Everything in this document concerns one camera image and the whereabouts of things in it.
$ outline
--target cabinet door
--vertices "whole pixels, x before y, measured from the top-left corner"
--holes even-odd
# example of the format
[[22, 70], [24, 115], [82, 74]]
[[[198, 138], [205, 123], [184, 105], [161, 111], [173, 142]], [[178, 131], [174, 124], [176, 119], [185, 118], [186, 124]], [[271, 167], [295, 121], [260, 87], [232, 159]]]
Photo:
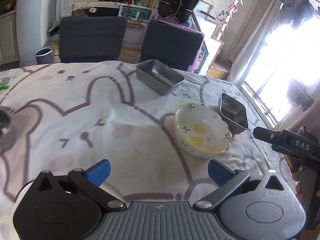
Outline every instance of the cabinet door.
[[0, 65], [19, 60], [15, 16], [0, 19]]

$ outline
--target chair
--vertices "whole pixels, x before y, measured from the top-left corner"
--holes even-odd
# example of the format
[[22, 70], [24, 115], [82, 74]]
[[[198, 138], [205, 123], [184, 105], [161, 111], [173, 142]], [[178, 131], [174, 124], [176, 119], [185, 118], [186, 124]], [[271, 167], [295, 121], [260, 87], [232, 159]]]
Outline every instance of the chair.
[[62, 63], [117, 60], [127, 21], [124, 17], [66, 17], [60, 24]]
[[150, 21], [140, 62], [156, 59], [170, 68], [187, 71], [193, 64], [203, 36], [158, 21]]

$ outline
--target gray trash can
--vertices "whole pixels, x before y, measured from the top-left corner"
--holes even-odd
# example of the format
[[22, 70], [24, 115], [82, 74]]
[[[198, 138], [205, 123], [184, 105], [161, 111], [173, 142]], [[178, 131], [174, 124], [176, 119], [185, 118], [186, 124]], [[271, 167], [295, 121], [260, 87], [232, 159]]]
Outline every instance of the gray trash can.
[[37, 64], [51, 64], [54, 63], [54, 55], [51, 48], [42, 48], [35, 53]]

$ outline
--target ceramic bowl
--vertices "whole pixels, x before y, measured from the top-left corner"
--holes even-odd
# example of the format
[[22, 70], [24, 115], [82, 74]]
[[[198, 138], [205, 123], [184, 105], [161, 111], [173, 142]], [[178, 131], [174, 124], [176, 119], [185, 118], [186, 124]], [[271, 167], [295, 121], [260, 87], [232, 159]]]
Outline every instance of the ceramic bowl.
[[230, 148], [232, 135], [221, 116], [188, 103], [176, 111], [174, 132], [181, 147], [195, 157], [210, 158]]

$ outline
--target ribbed gray plate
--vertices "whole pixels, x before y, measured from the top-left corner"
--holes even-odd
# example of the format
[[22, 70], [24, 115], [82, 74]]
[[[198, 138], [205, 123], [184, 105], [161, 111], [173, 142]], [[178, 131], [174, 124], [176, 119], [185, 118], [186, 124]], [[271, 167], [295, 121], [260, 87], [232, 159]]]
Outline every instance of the ribbed gray plate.
[[213, 214], [197, 212], [188, 202], [132, 202], [109, 213], [87, 240], [236, 240]]

